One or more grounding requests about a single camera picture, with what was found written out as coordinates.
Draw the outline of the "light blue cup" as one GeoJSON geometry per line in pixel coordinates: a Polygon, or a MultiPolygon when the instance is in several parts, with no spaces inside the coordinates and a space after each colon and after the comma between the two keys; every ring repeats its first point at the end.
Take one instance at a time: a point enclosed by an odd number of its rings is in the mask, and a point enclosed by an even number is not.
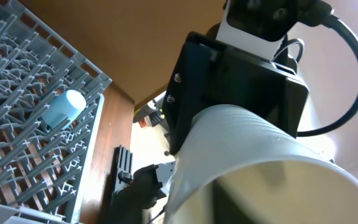
{"type": "Polygon", "coordinates": [[[69,123],[63,127],[63,129],[65,129],[74,122],[86,108],[86,100],[80,92],[67,90],[54,98],[49,105],[49,108],[42,114],[42,119],[51,128],[55,128],[63,120],[68,118],[69,123]]]}

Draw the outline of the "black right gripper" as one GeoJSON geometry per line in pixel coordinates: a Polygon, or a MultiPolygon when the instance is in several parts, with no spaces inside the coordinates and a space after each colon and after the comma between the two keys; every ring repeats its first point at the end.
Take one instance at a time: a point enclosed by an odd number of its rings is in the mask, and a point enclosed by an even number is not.
{"type": "Polygon", "coordinates": [[[179,152],[196,114],[222,104],[245,108],[297,137],[308,93],[293,69],[190,32],[162,106],[169,152],[173,156],[179,152]]]}

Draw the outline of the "white cup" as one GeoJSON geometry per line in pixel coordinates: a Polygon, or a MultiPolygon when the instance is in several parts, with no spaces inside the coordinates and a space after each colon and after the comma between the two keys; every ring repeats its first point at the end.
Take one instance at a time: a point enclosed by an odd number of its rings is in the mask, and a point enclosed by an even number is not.
{"type": "Polygon", "coordinates": [[[165,223],[358,223],[358,180],[234,105],[199,112],[177,154],[165,223]]]}

